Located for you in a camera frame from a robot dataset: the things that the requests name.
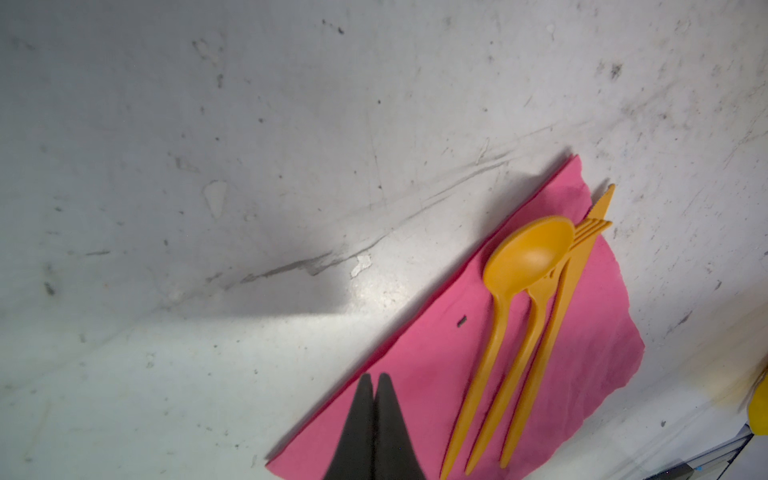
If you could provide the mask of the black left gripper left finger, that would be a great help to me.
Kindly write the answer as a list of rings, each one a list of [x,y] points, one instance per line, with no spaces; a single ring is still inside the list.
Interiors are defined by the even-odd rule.
[[[374,423],[373,384],[371,376],[363,374],[324,480],[374,478]]]

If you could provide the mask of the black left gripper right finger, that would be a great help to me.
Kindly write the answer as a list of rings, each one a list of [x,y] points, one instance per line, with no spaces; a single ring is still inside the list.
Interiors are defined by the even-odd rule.
[[[373,478],[425,480],[389,374],[379,377],[374,412]]]

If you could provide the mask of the pink paper napkin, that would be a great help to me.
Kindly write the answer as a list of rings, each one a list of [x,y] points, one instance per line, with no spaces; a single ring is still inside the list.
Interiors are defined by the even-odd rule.
[[[566,160],[400,331],[365,362],[373,377],[388,374],[425,476],[440,475],[445,450],[488,337],[492,298],[483,267],[497,245],[537,218],[582,220],[592,204],[578,156]],[[629,312],[629,296],[610,246],[598,238],[548,362],[536,403],[506,468],[498,430],[479,462],[477,479],[522,479],[545,464],[603,401],[638,371],[645,346]]]

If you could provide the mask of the yellow plastic fork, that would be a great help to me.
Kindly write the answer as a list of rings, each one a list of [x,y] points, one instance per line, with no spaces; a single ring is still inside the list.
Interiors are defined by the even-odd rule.
[[[496,429],[501,423],[505,410],[512,400],[512,395],[517,389],[518,383],[525,372],[529,360],[534,353],[539,341],[537,337],[542,335],[544,331],[547,305],[552,298],[550,295],[550,288],[556,290],[558,284],[559,274],[557,273],[557,270],[562,266],[562,262],[565,260],[566,255],[571,251],[579,234],[586,233],[590,230],[591,226],[592,223],[590,221],[587,221],[586,223],[582,221],[579,225],[574,225],[575,235],[569,251],[559,262],[557,262],[552,270],[544,275],[544,277],[535,281],[533,285],[522,291],[529,296],[531,302],[526,334],[512,366],[504,378],[502,385],[498,389],[488,414],[486,415],[485,422],[481,427],[467,462],[465,469],[466,474],[470,474],[474,470],[479,463],[481,456],[487,449]]]

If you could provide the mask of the yellow plastic spoon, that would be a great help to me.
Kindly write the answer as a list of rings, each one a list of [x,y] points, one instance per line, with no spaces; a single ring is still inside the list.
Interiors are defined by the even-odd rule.
[[[442,479],[451,473],[481,402],[504,340],[512,299],[555,267],[569,251],[574,235],[575,227],[566,217],[537,219],[507,237],[486,262],[483,283],[493,296],[491,332],[454,426]]]

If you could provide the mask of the yellow plastic knife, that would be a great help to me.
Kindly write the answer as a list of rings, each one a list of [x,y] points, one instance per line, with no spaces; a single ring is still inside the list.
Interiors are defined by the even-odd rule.
[[[566,255],[562,266],[557,270],[557,290],[550,288],[550,295],[555,298],[551,316],[545,324],[546,329],[539,335],[538,349],[532,361],[529,375],[522,387],[515,413],[512,417],[509,433],[505,439],[500,457],[500,466],[506,467],[515,451],[526,423],[531,415],[533,406],[543,381],[547,364],[562,326],[565,314],[574,295],[581,273],[594,246],[599,233],[607,228],[608,221],[604,220],[610,206],[615,184],[607,187],[604,194],[594,204],[584,223],[590,221],[592,226],[586,233],[580,233],[571,251]]]

